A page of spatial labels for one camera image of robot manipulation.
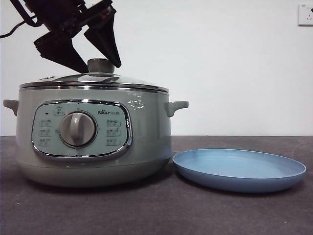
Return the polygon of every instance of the blue plate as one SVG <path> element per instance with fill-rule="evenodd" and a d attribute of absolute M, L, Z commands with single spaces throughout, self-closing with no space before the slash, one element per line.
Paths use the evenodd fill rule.
<path fill-rule="evenodd" d="M 173 157 L 178 172 L 197 184 L 234 192 L 274 192 L 292 187 L 305 165 L 269 153 L 235 149 L 198 149 Z"/>

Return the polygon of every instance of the button label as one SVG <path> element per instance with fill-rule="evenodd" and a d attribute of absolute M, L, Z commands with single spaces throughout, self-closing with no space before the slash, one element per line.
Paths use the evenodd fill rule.
<path fill-rule="evenodd" d="M 63 107 L 58 106 L 55 108 L 55 110 L 53 110 L 53 113 L 55 116 L 63 116 L 65 114 Z"/>
<path fill-rule="evenodd" d="M 50 141 L 51 139 L 40 139 L 39 146 L 51 146 Z"/>
<path fill-rule="evenodd" d="M 51 130 L 50 129 L 40 129 L 39 130 L 40 137 L 51 137 Z"/>
<path fill-rule="evenodd" d="M 50 119 L 48 119 L 48 120 L 46 120 L 46 119 L 40 120 L 39 125 L 41 127 L 51 127 L 51 120 Z"/>
<path fill-rule="evenodd" d="M 120 136 L 121 135 L 121 130 L 120 128 L 110 128 L 107 129 L 107 136 Z"/>
<path fill-rule="evenodd" d="M 121 121 L 113 119 L 113 120 L 107 120 L 107 127 L 120 127 Z"/>
<path fill-rule="evenodd" d="M 107 140 L 107 146 L 118 146 L 121 141 L 119 139 L 109 139 Z"/>

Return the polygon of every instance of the control panel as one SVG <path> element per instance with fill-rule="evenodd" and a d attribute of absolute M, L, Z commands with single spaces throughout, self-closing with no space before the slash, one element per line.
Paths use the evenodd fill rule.
<path fill-rule="evenodd" d="M 33 147 L 46 156 L 108 156 L 128 148 L 131 140 L 128 111 L 117 102 L 49 101 L 40 105 L 35 113 Z"/>

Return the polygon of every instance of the brand logo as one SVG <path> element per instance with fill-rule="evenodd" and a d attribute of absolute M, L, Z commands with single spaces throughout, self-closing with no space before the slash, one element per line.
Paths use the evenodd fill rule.
<path fill-rule="evenodd" d="M 108 112 L 105 110 L 98 110 L 99 115 L 119 115 L 119 111 L 116 112 Z"/>

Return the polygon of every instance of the gray table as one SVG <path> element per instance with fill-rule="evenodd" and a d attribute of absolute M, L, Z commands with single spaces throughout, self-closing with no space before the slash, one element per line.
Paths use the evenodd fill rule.
<path fill-rule="evenodd" d="M 313 137 L 173 137 L 173 154 L 237 148 L 307 166 L 297 186 L 256 195 L 198 186 L 177 175 L 172 162 L 149 178 L 120 186 L 44 186 L 19 174 L 15 146 L 14 137 L 1 137 L 2 235 L 313 234 Z"/>

